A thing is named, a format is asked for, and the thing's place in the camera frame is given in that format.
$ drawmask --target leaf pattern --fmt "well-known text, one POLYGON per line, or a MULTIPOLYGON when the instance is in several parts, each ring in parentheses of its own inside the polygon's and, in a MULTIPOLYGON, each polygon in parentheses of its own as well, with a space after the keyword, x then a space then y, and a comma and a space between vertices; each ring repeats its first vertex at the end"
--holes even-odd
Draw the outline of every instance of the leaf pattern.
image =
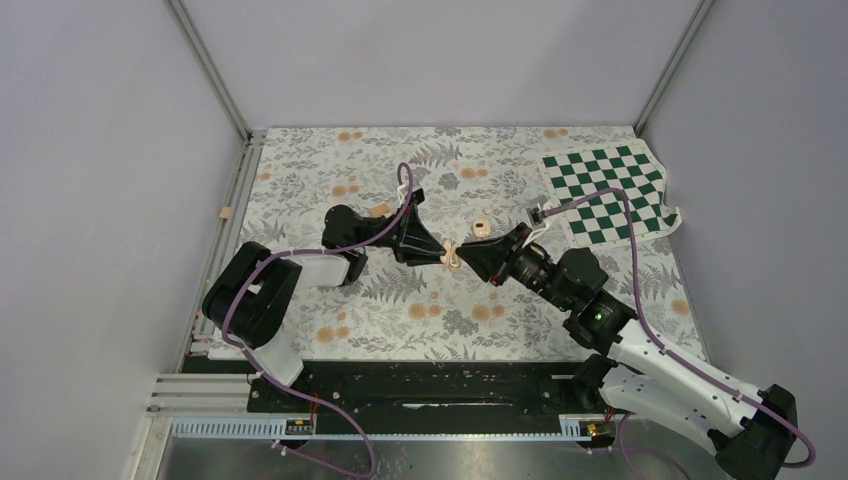
POLYGON ((406 301, 413 292, 426 288, 422 274, 415 275, 414 269, 397 268, 395 272, 382 272, 371 278, 371 284, 362 290, 362 295, 372 300, 397 303, 406 301))
POLYGON ((444 167, 451 160, 458 160, 461 156, 462 152, 459 151, 459 147, 454 147, 453 143, 449 143, 447 146, 437 143, 421 147, 415 153, 415 156, 409 159, 409 163, 428 167, 444 167))
MULTIPOLYGON (((568 128, 279 128, 271 129, 253 183, 240 241, 272 251, 320 245, 324 215, 337 204, 367 215, 397 208, 395 169, 410 163, 425 191, 421 218, 436 238, 476 240, 478 217, 502 235, 525 221, 527 203, 548 196, 536 166, 546 152, 632 139, 629 127, 568 128)), ((556 229, 538 240, 558 259, 568 243, 556 229)), ((515 281, 484 284, 466 266, 408 268, 391 252, 368 248, 358 281, 295 293, 283 333, 303 358, 432 361, 580 361, 591 352, 562 328, 563 313, 515 281), (475 308, 487 312, 482 319, 475 308)), ((639 244, 648 320, 703 357, 680 273, 667 238, 639 244)), ((633 306, 630 252, 598 253, 605 288, 633 306)), ((197 338, 210 358, 240 358, 220 332, 197 338)))

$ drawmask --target white bracket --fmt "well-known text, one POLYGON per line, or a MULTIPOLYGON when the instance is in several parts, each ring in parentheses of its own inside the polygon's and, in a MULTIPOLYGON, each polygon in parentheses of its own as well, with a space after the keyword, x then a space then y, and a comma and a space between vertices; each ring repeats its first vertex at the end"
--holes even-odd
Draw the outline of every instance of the white bracket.
MULTIPOLYGON (((536 201, 536 206, 539 208, 539 211, 545 211, 548 208, 548 200, 547 199, 539 199, 536 201)), ((533 231, 530 232, 530 235, 527 236, 527 239, 524 240, 524 245, 522 247, 526 247, 530 245, 531 242, 541 237, 543 233, 547 232, 548 229, 551 228, 551 221, 545 218, 541 225, 534 226, 533 231)))

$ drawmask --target cable clip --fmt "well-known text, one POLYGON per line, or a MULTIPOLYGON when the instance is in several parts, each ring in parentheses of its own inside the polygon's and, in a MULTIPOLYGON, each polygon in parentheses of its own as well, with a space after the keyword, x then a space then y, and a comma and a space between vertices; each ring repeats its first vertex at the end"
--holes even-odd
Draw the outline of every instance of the cable clip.
POLYGON ((406 191, 409 190, 409 185, 402 184, 398 185, 398 204, 402 207, 403 202, 406 201, 406 191))

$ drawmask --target small wooden block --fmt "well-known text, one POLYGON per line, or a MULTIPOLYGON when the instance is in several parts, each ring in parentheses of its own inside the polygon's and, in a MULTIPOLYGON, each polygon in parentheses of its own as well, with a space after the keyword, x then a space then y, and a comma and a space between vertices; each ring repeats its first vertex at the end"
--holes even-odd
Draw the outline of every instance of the small wooden block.
POLYGON ((371 210, 368 211, 368 213, 372 217, 382 217, 383 215, 385 215, 385 214, 387 214, 391 211, 392 210, 389 208, 389 204, 383 203, 381 205, 377 205, 376 207, 372 208, 371 210))

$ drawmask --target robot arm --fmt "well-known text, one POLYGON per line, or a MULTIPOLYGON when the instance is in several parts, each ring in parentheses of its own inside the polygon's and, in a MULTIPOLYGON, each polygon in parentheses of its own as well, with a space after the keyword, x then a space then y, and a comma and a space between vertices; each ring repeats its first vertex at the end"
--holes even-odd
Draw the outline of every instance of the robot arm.
POLYGON ((734 478, 773 479, 795 436, 741 396, 760 399, 797 425, 792 394, 778 385, 760 391, 671 343, 660 348, 634 321, 636 312, 603 289, 608 275, 588 248, 567 250, 554 263, 541 246, 527 242, 532 234, 533 229, 520 223, 503 237, 465 243, 456 253, 483 281, 499 286, 513 278, 564 312, 563 327, 569 335, 602 355, 592 361, 606 364, 600 369, 603 379, 596 383, 608 405, 642 414, 690 438, 715 454, 734 478), (740 398, 672 357, 729 384, 740 398))
MULTIPOLYGON (((395 226, 371 245, 391 248, 395 259, 409 266, 440 263, 444 248, 418 217, 418 205, 423 201, 424 191, 417 189, 411 193, 409 204, 402 204, 388 218, 364 218, 350 207, 336 205, 324 218, 322 243, 327 249, 359 244, 388 228, 400 216, 395 226)), ((236 293, 270 255, 269 249, 256 242, 245 243, 209 289, 201 310, 219 329, 223 329, 236 293)), ((236 306, 230 335, 253 351, 265 371, 291 385, 303 370, 300 356, 280 328, 292 295, 304 288, 349 285, 359 278, 367 261, 364 253, 326 254, 321 249, 271 261, 236 306)))

